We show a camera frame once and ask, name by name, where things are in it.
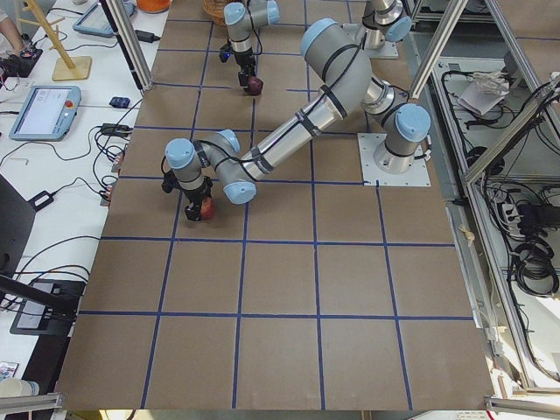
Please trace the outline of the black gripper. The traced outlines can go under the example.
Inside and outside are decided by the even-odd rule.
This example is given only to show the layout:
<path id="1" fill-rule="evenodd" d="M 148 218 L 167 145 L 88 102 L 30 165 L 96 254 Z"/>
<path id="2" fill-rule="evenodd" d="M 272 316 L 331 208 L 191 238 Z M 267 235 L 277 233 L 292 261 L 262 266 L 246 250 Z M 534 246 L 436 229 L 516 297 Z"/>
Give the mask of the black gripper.
<path id="1" fill-rule="evenodd" d="M 184 195 L 189 200 L 185 207 L 185 217 L 189 221 L 202 221 L 201 205 L 206 198 L 212 198 L 213 182 L 210 178 L 204 178 L 202 184 L 197 188 L 186 188 L 181 186 Z"/>
<path id="2" fill-rule="evenodd" d="M 234 56 L 237 65 L 240 67 L 240 72 L 238 73 L 240 87 L 245 93 L 248 93 L 251 74 L 256 72 L 255 55 L 252 50 L 247 50 L 244 52 L 235 52 Z"/>

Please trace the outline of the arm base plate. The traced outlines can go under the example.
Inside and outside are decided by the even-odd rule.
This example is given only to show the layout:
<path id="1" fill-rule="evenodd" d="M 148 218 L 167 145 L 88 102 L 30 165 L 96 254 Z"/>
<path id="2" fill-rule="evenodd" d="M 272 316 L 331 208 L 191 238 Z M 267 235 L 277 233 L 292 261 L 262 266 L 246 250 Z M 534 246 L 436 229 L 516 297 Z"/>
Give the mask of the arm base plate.
<path id="1" fill-rule="evenodd" d="M 398 157 L 385 144 L 384 133 L 359 133 L 358 149 L 365 186 L 430 187 L 427 161 L 429 151 L 416 144 L 413 155 Z"/>
<path id="2" fill-rule="evenodd" d="M 343 24 L 341 28 L 369 58 L 380 60 L 398 58 L 396 43 L 387 41 L 380 30 L 369 29 L 362 24 Z"/>

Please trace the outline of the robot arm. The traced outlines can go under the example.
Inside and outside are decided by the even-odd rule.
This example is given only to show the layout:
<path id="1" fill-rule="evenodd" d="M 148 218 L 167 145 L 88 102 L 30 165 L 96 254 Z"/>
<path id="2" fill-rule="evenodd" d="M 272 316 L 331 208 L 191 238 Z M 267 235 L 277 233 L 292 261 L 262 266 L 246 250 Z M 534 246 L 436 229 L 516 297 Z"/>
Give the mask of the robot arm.
<path id="1" fill-rule="evenodd" d="M 213 182 L 203 175 L 212 167 L 230 202 L 242 205 L 256 196 L 256 183 L 272 173 L 290 155 L 320 136 L 356 109 L 363 109 L 385 130 L 375 149 L 376 165 L 384 172 L 406 172 L 417 147 L 428 136 L 429 113 L 398 96 L 393 86 L 372 71 L 370 58 L 329 17 L 313 23 L 304 33 L 300 52 L 323 84 L 318 96 L 240 157 L 240 145 L 230 129 L 205 140 L 172 139 L 164 150 L 162 189 L 178 190 L 187 198 L 185 216 L 190 221 L 211 218 Z"/>
<path id="2" fill-rule="evenodd" d="M 262 92 L 263 81 L 256 76 L 256 53 L 252 36 L 266 25 L 280 20 L 280 10 L 275 1 L 240 1 L 228 3 L 224 9 L 227 43 L 220 48 L 220 61 L 225 63 L 233 56 L 239 66 L 240 87 L 248 95 Z M 368 1 L 361 22 L 343 24 L 342 30 L 352 42 L 365 51 L 379 50 L 389 43 L 396 43 L 410 32 L 412 20 L 401 1 Z"/>

